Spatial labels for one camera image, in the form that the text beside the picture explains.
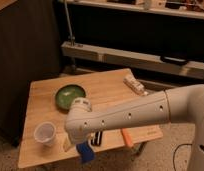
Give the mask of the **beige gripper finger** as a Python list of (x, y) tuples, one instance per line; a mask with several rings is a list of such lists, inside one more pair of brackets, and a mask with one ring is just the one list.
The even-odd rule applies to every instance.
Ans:
[(65, 138), (64, 143), (63, 143), (63, 149), (65, 152), (67, 152), (68, 150), (70, 150), (72, 148), (72, 143), (69, 140), (68, 137)]
[(95, 138), (95, 133), (89, 133), (89, 134), (87, 134), (87, 139), (88, 140), (92, 140), (92, 139), (94, 139)]

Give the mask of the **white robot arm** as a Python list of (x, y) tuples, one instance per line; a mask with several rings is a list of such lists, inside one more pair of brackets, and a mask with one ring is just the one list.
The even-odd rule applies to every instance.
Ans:
[(73, 102), (65, 120), (72, 144), (88, 140), (90, 133), (163, 123), (193, 123), (193, 141), (188, 171), (204, 171), (204, 84), (159, 91), (101, 111)]

